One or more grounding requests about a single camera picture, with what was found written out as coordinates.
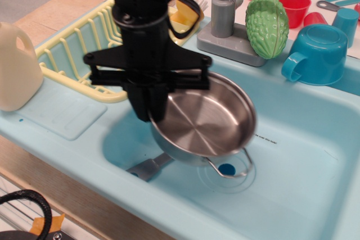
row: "yellow dish rack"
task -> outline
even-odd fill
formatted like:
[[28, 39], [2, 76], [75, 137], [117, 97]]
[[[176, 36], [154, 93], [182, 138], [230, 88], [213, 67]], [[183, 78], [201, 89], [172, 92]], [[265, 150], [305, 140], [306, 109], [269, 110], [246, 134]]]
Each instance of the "yellow dish rack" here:
[[[59, 31], [52, 38], [36, 48], [43, 75], [96, 101], [120, 102], [127, 98], [121, 87], [92, 85], [89, 80], [90, 68], [83, 62], [83, 56], [92, 51], [120, 46], [123, 44], [120, 29], [113, 21], [111, 9], [114, 0], [107, 0], [76, 22]], [[177, 12], [169, 7], [169, 16]], [[177, 32], [190, 27], [172, 21]], [[177, 39], [170, 32], [172, 41], [181, 46], [185, 39]]]

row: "teal mug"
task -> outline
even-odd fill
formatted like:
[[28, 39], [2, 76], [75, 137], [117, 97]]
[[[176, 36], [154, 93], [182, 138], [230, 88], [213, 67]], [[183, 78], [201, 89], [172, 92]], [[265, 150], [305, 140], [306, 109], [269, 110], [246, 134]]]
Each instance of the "teal mug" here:
[[299, 32], [281, 74], [289, 81], [330, 85], [341, 79], [348, 38], [331, 25], [308, 25]]

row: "scrub brush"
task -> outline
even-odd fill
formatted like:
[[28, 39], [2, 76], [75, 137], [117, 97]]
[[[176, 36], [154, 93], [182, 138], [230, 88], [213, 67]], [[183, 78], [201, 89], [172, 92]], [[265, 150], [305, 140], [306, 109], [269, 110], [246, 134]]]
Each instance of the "scrub brush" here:
[[[200, 7], [200, 20], [204, 18], [204, 11], [208, 7], [207, 0], [194, 0]], [[185, 5], [179, 0], [175, 1], [177, 12], [171, 15], [170, 20], [174, 22], [178, 22], [182, 25], [191, 26], [197, 20], [197, 14], [193, 11], [189, 6]]]

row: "light blue sink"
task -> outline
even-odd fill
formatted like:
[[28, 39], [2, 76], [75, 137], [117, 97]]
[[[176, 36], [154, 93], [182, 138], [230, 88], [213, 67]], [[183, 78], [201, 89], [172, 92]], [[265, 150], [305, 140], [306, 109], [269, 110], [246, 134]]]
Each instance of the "light blue sink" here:
[[[290, 43], [262, 67], [213, 56], [211, 70], [242, 87], [257, 112], [246, 178], [173, 161], [148, 183], [138, 179], [126, 169], [162, 153], [150, 124], [128, 101], [96, 102], [47, 78], [20, 111], [0, 111], [0, 134], [176, 239], [360, 239], [360, 61], [349, 57], [332, 87], [291, 83], [281, 76]], [[196, 37], [184, 47], [197, 50]], [[76, 113], [74, 123], [72, 105], [64, 110], [55, 94], [92, 118]], [[67, 122], [29, 117], [39, 108]], [[242, 152], [228, 163], [247, 164]]]
[[[193, 41], [186, 47], [196, 50]], [[246, 178], [223, 179], [210, 167], [175, 161], [148, 185], [244, 237], [239, 239], [333, 239], [344, 221], [350, 191], [360, 185], [354, 178], [360, 97], [286, 81], [280, 75], [284, 55], [261, 68], [213, 58], [212, 70], [237, 83], [254, 102], [258, 124], [247, 150], [255, 170]], [[360, 72], [349, 67], [346, 74], [353, 73], [360, 78]], [[358, 94], [359, 79], [357, 88], [353, 83], [344, 78], [338, 88]], [[126, 170], [156, 157], [161, 149], [149, 125], [140, 124], [129, 111], [105, 137], [103, 154]], [[229, 161], [239, 171], [246, 164], [242, 155]]]

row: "pan handle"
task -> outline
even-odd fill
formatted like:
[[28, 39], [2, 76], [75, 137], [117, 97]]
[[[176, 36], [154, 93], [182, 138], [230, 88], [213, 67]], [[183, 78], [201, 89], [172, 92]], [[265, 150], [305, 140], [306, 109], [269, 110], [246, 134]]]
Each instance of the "pan handle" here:
[[234, 179], [234, 178], [238, 178], [238, 177], [243, 177], [243, 176], [247, 176], [249, 171], [253, 168], [253, 161], [251, 160], [251, 157], [249, 156], [246, 148], [243, 148], [242, 150], [244, 150], [245, 155], [247, 157], [247, 159], [249, 160], [249, 167], [247, 169], [245, 169], [244, 171], [236, 174], [236, 175], [226, 175], [223, 174], [217, 167], [216, 165], [208, 158], [208, 157], [204, 157], [208, 163], [214, 168], [214, 170], [221, 176], [224, 178], [228, 178], [228, 179]]

